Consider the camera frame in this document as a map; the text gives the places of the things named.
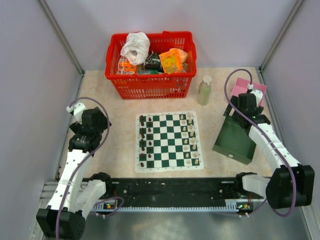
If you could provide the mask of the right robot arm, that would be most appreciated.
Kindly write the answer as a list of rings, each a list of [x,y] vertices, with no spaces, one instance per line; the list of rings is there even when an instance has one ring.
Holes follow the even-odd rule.
[[[258,105],[259,92],[240,93],[228,98],[224,115],[234,110],[232,118],[256,144],[267,160],[272,176],[240,173],[233,192],[245,198],[251,192],[265,198],[273,209],[292,206],[309,206],[313,198],[315,171],[310,165],[301,164],[277,137],[270,120]]]

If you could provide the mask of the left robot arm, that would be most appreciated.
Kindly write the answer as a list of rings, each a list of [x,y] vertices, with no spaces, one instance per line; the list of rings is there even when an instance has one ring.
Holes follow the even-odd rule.
[[[87,167],[107,140],[112,125],[101,103],[89,109],[83,100],[80,97],[66,108],[76,119],[69,126],[74,135],[69,140],[65,166],[56,189],[46,207],[39,208],[36,214],[43,235],[49,239],[79,240],[96,202],[100,197],[109,198],[114,191],[111,183],[101,179],[90,180],[80,191]]]

